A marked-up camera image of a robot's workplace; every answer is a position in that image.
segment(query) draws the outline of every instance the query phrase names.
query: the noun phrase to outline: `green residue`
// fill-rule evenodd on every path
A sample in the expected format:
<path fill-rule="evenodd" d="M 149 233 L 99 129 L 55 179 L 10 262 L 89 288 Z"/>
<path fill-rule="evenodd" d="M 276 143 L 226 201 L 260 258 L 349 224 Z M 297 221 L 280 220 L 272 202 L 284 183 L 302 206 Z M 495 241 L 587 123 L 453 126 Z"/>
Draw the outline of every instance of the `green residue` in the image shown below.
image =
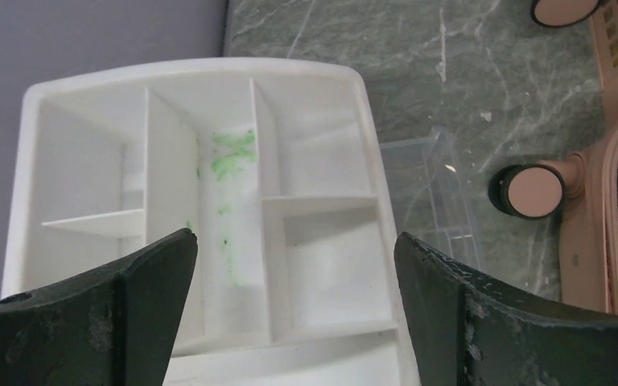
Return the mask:
<path fill-rule="evenodd" d="M 231 277 L 231 282 L 234 286 L 240 287 L 241 283 L 236 278 L 236 274 L 233 270 L 233 254 L 231 253 L 231 243 L 229 239 L 223 238 L 219 241 L 219 250 L 224 255 L 226 261 L 226 271 L 229 272 L 229 276 Z"/>
<path fill-rule="evenodd" d="M 225 156 L 219 157 L 212 162 L 212 171 L 214 171 L 217 181 L 221 181 L 226 175 L 241 171 L 241 161 L 257 161 L 257 155 L 253 148 L 254 133 L 251 129 L 242 135 L 215 134 L 212 140 L 217 145 L 221 145 L 228 150 Z"/>
<path fill-rule="evenodd" d="M 225 215 L 226 213 L 229 213 L 231 211 L 231 206 L 221 205 L 217 211 L 219 212 L 220 215 Z"/>

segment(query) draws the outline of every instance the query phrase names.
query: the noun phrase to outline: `caster wheel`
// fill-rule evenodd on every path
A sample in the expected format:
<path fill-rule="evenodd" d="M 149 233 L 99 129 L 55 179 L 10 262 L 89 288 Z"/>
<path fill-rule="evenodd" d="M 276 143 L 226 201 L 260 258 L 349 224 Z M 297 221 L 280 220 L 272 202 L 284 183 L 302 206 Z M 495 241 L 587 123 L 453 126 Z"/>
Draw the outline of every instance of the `caster wheel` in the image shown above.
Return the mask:
<path fill-rule="evenodd" d="M 607 0 L 532 0 L 529 14 L 542 27 L 568 27 L 591 16 Z"/>
<path fill-rule="evenodd" d="M 488 195 L 492 205 L 507 215 L 539 220 L 562 207 L 565 182 L 547 165 L 513 165 L 492 177 Z"/>

